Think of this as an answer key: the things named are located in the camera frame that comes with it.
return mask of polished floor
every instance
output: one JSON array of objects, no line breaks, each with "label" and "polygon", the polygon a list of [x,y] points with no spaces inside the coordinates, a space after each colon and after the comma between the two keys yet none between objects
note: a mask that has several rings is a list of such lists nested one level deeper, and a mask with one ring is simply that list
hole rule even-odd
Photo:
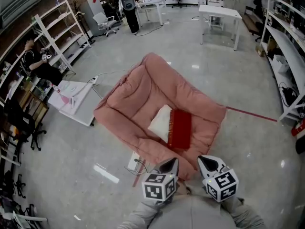
[{"label": "polished floor", "polygon": [[[255,37],[241,25],[238,51],[230,39],[230,21],[223,32],[206,31],[192,17],[197,7],[168,8],[168,22],[158,28],[156,11],[136,37],[128,26],[117,34],[95,38],[74,64],[74,81],[86,82],[100,73],[97,90],[106,94],[142,57],[154,52],[195,87],[231,108],[277,119],[281,100],[266,58],[255,52]],[[40,138],[41,152],[23,147],[22,165],[16,169],[27,184],[22,205],[33,203],[50,229],[116,228],[142,200],[139,181],[128,165],[131,150],[95,122],[85,127],[50,107],[44,118],[48,132]],[[295,152],[295,138],[288,125],[228,110],[210,152],[234,168],[238,195],[257,211],[270,229],[295,228],[305,204],[304,157]],[[119,179],[113,183],[96,166]]]}]

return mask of white pillow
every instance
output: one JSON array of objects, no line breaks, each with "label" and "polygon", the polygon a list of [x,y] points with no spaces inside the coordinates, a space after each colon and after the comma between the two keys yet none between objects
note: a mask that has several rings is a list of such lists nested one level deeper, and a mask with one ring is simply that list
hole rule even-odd
[{"label": "white pillow", "polygon": [[167,104],[164,105],[148,127],[148,130],[155,133],[166,143],[168,141],[168,130],[170,128],[171,110],[172,108],[170,106]]}]

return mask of brick wall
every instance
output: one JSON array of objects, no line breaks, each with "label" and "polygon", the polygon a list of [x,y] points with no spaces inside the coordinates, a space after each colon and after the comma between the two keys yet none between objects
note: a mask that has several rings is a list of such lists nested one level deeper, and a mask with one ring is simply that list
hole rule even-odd
[{"label": "brick wall", "polygon": [[[16,21],[0,36],[0,55],[2,55],[7,47],[14,41],[14,39],[28,27],[28,25],[31,23],[32,16],[35,16],[36,14],[42,15],[55,6],[55,1],[56,0],[43,0],[16,19]],[[70,6],[73,8],[72,3],[74,0],[68,1]],[[81,5],[84,1],[86,0],[77,0],[77,5]],[[23,48],[21,45],[16,47],[16,53],[20,53],[22,50]]]}]

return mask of white office chair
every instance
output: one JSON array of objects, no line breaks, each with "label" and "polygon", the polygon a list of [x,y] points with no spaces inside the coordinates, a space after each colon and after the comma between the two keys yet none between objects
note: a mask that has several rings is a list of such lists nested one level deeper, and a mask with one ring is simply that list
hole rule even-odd
[{"label": "white office chair", "polygon": [[94,15],[93,19],[97,22],[97,25],[99,26],[99,30],[106,30],[106,36],[112,31],[116,33],[116,30],[118,31],[118,27],[112,28],[112,26],[117,22],[114,19],[114,16],[111,16],[109,18],[106,17],[102,12]]}]

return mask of white desk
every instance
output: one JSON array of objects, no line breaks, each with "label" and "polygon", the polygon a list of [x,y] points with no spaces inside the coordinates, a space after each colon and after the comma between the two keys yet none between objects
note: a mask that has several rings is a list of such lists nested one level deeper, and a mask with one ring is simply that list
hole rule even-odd
[{"label": "white desk", "polygon": [[216,17],[224,17],[224,18],[233,18],[235,21],[235,27],[233,27],[231,40],[234,40],[234,34],[236,34],[236,39],[234,43],[234,51],[237,50],[240,28],[239,23],[242,20],[242,17],[236,10],[231,10],[222,7],[215,7],[215,6],[208,6],[208,5],[200,5],[199,7],[199,14],[201,20],[201,27],[202,27],[202,35],[204,35],[204,17],[207,16],[216,16]]},{"label": "white desk", "polygon": [[58,85],[60,94],[73,97],[74,105],[65,104],[56,91],[53,92],[48,103],[53,105],[63,115],[85,125],[90,126],[94,116],[93,111],[101,98],[93,90],[91,83],[61,81]]},{"label": "white desk", "polygon": [[[158,10],[160,25],[163,25],[161,8],[164,8],[165,15],[167,17],[165,0],[143,0],[142,2],[138,2],[138,4],[140,6],[143,6],[142,8],[137,9],[137,14],[138,14],[140,26],[142,26],[142,23],[141,23],[141,19],[140,19],[140,15],[139,15],[139,10],[145,10],[147,21],[149,21],[147,10],[151,10],[151,9],[157,9]],[[146,5],[156,5],[156,7],[146,7]]]}]

